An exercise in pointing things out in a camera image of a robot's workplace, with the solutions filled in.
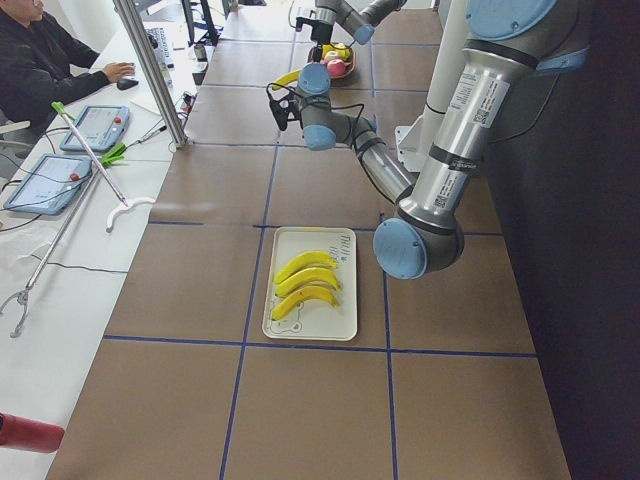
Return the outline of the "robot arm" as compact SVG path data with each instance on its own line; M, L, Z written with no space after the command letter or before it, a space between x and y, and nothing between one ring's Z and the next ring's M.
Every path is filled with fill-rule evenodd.
M396 208L374 235L381 268L415 279L452 265L464 248L455 211L478 170L513 86L531 75L579 68L589 49L589 1L454 1L444 22L431 88L443 102L418 120L422 160L412 175L365 118L331 104L327 68L313 59L298 77L295 111L308 149L351 147L372 184Z
M332 42L334 26L340 26L358 44L369 42L375 28L392 12L406 4L403 0L377 0L357 11L348 1L316 1L310 19L311 40L315 42L312 61L319 63L323 47Z

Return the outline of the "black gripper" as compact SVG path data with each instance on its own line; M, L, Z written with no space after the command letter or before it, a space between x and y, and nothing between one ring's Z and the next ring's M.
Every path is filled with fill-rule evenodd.
M311 21L311 40L317 45L312 50L312 61L320 63L323 59L323 45L331 42L333 34L333 25L320 20Z

